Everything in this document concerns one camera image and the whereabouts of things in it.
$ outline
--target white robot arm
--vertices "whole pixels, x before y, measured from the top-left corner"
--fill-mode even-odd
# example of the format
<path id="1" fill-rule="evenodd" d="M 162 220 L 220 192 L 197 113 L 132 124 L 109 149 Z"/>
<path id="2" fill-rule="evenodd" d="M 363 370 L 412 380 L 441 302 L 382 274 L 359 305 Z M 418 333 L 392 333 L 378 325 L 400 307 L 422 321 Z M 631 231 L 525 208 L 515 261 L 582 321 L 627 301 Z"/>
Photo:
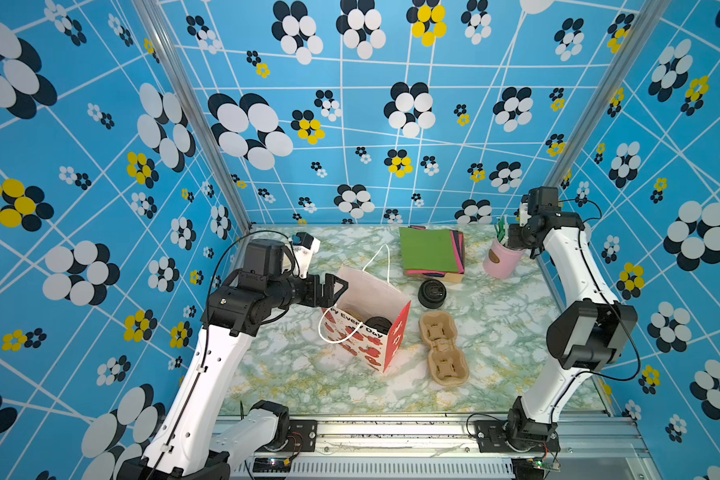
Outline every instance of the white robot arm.
<path id="1" fill-rule="evenodd" d="M 561 210 L 557 188 L 532 189 L 520 207 L 520 224 L 511 225 L 509 235 L 509 247 L 529 248 L 531 258 L 549 253 L 566 299 L 566 311 L 547 330 L 546 364 L 508 415 L 508 443 L 525 451 L 554 433 L 560 411 L 592 372 L 619 359 L 631 341 L 637 314 L 608 288 L 587 246 L 581 218 Z"/>
<path id="2" fill-rule="evenodd" d="M 195 354 L 162 427 L 141 458 L 125 461 L 116 480 L 227 480 L 260 447 L 285 445 L 288 408 L 274 402 L 258 402 L 226 432 L 213 439 L 211 433 L 232 375 L 259 327 L 295 303 L 332 306 L 346 291 L 348 284 L 334 275 L 326 274 L 321 285 L 317 275 L 307 274 L 319 245 L 303 232 L 288 246 L 276 240 L 248 244 L 242 268 L 208 299 Z M 283 268 L 284 257 L 290 268 Z M 336 283 L 342 287 L 335 292 Z M 284 311 L 268 320 L 275 308 Z"/>

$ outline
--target green marble pattern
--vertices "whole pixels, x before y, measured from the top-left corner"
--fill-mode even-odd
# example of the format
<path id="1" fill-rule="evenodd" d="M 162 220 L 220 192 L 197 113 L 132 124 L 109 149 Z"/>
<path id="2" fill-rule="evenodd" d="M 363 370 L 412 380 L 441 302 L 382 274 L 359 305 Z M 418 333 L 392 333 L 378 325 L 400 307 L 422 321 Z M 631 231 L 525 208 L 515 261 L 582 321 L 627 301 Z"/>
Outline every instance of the green marble pattern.
<path id="1" fill-rule="evenodd" d="M 533 384 L 541 370 L 547 352 L 544 334 L 560 312 L 538 265 L 527 256 L 506 280 L 483 272 L 482 261 L 495 237 L 492 225 L 463 228 L 467 274 L 461 284 L 446 284 L 448 298 L 442 309 L 456 320 L 457 346 L 470 367 L 469 381 L 451 388 L 432 381 L 426 367 L 429 349 L 418 330 L 418 319 L 426 309 L 416 300 L 421 281 L 402 274 L 398 227 L 278 230 L 285 234 L 307 231 L 320 239 L 320 251 L 310 265 L 314 274 L 335 274 L 342 265 L 360 269 L 380 245 L 388 244 L 391 282 L 412 299 L 405 338 L 392 364 L 380 374 L 343 348 L 320 340 L 316 332 L 319 310 L 293 307 L 281 320 L 260 329 L 232 380 L 222 415 L 237 415 L 241 400 L 247 410 L 261 399 L 287 405 L 292 415 L 502 412 Z M 368 271 L 383 278 L 385 251 Z M 566 409 L 604 409 L 591 380 L 576 391 Z"/>

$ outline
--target pink pen holder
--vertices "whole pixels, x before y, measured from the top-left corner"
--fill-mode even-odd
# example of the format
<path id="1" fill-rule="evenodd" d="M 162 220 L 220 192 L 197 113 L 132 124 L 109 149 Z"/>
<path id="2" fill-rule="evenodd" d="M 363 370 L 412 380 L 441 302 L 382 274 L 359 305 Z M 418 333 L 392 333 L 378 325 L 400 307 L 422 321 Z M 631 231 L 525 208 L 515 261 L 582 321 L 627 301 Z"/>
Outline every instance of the pink pen holder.
<path id="1" fill-rule="evenodd" d="M 512 250 L 494 238 L 488 249 L 488 256 L 483 260 L 483 270 L 496 278 L 507 278 L 514 272 L 525 250 Z"/>

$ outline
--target blue wall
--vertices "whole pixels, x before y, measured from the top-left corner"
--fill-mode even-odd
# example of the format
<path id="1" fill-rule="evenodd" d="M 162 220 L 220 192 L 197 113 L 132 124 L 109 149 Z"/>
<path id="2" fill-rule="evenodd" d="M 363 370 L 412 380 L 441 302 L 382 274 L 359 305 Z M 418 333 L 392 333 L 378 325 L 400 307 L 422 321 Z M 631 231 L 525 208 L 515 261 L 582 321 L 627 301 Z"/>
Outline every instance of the blue wall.
<path id="1" fill-rule="evenodd" d="M 0 478 L 140 456 L 236 234 L 130 2 L 65 6 L 0 2 Z"/>
<path id="2" fill-rule="evenodd" d="M 590 247 L 640 316 L 642 371 L 608 381 L 615 410 L 637 420 L 664 478 L 712 480 L 720 478 L 720 3 L 672 2 L 622 89 L 561 197 L 578 197 L 564 205 L 584 218 L 597 216 L 592 202 L 603 209 L 590 222 Z M 624 378 L 635 368 L 627 347 L 605 373 Z"/>
<path id="3" fill-rule="evenodd" d="M 425 224 L 544 182 L 642 0 L 160 6 L 253 221 Z"/>

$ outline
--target black round object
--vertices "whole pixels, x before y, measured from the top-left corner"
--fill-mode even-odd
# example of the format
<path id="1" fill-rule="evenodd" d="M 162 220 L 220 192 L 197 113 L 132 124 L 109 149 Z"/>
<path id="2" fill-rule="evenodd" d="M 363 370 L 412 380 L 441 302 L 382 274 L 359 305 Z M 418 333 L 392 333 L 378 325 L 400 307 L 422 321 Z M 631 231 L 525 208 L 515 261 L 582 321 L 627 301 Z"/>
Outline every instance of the black round object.
<path id="1" fill-rule="evenodd" d="M 418 301 L 429 309 L 440 308 L 448 292 L 440 280 L 426 280 L 418 288 Z"/>
<path id="2" fill-rule="evenodd" d="M 370 326 L 379 333 L 389 334 L 389 329 L 392 328 L 392 322 L 385 319 L 383 316 L 372 316 L 365 322 L 366 326 Z"/>

